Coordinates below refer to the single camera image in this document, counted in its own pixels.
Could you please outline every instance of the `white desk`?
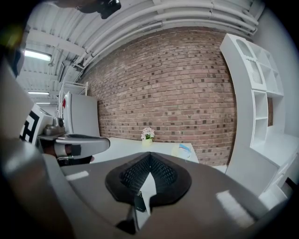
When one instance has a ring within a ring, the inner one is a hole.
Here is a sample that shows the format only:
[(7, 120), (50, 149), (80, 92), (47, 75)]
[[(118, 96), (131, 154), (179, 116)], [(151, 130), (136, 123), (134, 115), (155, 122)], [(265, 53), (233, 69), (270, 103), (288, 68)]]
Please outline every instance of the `white desk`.
[[(94, 161), (91, 163), (104, 162), (113, 160), (128, 155), (141, 153), (141, 152), (155, 152), (165, 155), (171, 155), (174, 146), (178, 146), (177, 143), (158, 143), (153, 142), (150, 146), (143, 146), (141, 141), (136, 140), (124, 140), (119, 138), (109, 138), (110, 148), (106, 151), (93, 155)], [(187, 158), (187, 161), (199, 163), (192, 144), (183, 144), (190, 148), (191, 156)]]

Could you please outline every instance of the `white wall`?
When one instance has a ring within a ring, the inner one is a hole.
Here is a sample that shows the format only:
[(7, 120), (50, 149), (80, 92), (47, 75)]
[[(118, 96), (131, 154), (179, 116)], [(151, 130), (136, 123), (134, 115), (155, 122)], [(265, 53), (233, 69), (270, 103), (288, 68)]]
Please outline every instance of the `white wall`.
[(50, 115), (52, 115), (53, 117), (57, 116), (57, 110), (56, 110), (56, 106), (41, 106), (40, 107), (47, 113), (49, 113)]
[(299, 137), (299, 54), (282, 23), (265, 9), (259, 19), (255, 44), (268, 50), (277, 65), (285, 95), (285, 133)]

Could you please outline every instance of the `white shelving unit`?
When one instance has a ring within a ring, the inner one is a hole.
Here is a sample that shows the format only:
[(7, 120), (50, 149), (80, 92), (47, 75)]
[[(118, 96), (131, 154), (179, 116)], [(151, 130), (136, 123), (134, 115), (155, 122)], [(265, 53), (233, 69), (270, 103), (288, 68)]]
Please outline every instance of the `white shelving unit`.
[[(220, 49), (234, 83), (238, 117), (226, 174), (259, 196), (270, 186), (279, 185), (296, 157), (299, 138), (284, 133), (284, 91), (272, 55), (231, 34), (226, 34)], [(270, 127), (268, 98), (273, 102)]]

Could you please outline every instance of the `shelf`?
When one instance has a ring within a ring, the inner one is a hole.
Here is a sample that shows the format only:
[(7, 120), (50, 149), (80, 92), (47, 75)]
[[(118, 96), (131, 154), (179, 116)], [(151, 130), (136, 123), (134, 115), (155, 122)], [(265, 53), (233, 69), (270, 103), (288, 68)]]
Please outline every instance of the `shelf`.
[(256, 58), (257, 58), (257, 61), (260, 63), (260, 64), (263, 64), (265, 66), (268, 66), (268, 67), (271, 67), (271, 64), (269, 62), (269, 59), (267, 57), (267, 54), (266, 52), (264, 51), (263, 48), (253, 44), (253, 43), (249, 43), (254, 54), (256, 55)]
[(256, 117), (256, 120), (264, 120), (264, 119), (268, 119), (268, 117)]
[(272, 98), (273, 103), (273, 129), (276, 132), (285, 131), (285, 99), (282, 96)]
[(260, 67), (266, 82), (267, 91), (274, 92), (274, 93), (278, 92), (273, 70), (262, 64), (260, 65)]
[(267, 158), (277, 167), (283, 166), (292, 159), (298, 150), (299, 138), (280, 133), (268, 133), (264, 144), (256, 144), (251, 148)]
[(265, 51), (265, 53), (268, 58), (268, 61), (270, 62), (271, 68), (274, 69), (275, 71), (277, 71), (277, 66), (275, 64), (275, 61), (274, 61), (272, 55), (268, 51)]
[(251, 54), (251, 51), (245, 42), (237, 39), (236, 43), (238, 44), (239, 48), (241, 49), (241, 52), (243, 53), (243, 55), (253, 58), (253, 55)]
[(277, 71), (273, 71), (273, 74), (274, 74), (274, 77), (275, 77), (278, 93), (283, 95), (284, 90), (283, 90), (283, 87), (282, 87), (280, 75)]
[(273, 70), (273, 72), (275, 72), (275, 70), (272, 69), (271, 66), (269, 66), (269, 65), (265, 65), (265, 64), (260, 63), (260, 62), (258, 62), (258, 64), (259, 64), (260, 66), (264, 66), (264, 67), (266, 67), (266, 68), (269, 68), (269, 69)]
[(253, 90), (256, 118), (268, 117), (267, 94), (263, 91)]
[(260, 147), (264, 144), (267, 135), (268, 118), (256, 120), (252, 147)]
[(262, 77), (262, 71), (256, 61), (248, 57), (244, 60), (246, 70), (250, 79), (251, 88), (259, 91), (266, 91), (266, 83)]
[(267, 96), (275, 98), (275, 97), (283, 97), (284, 95), (279, 92), (267, 91)]

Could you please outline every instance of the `flower pot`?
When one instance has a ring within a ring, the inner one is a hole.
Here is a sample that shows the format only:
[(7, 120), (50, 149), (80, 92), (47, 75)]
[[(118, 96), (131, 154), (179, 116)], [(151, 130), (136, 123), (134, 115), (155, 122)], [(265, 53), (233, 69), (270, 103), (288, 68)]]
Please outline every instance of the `flower pot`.
[(153, 142), (153, 139), (142, 140), (142, 146), (150, 146)]

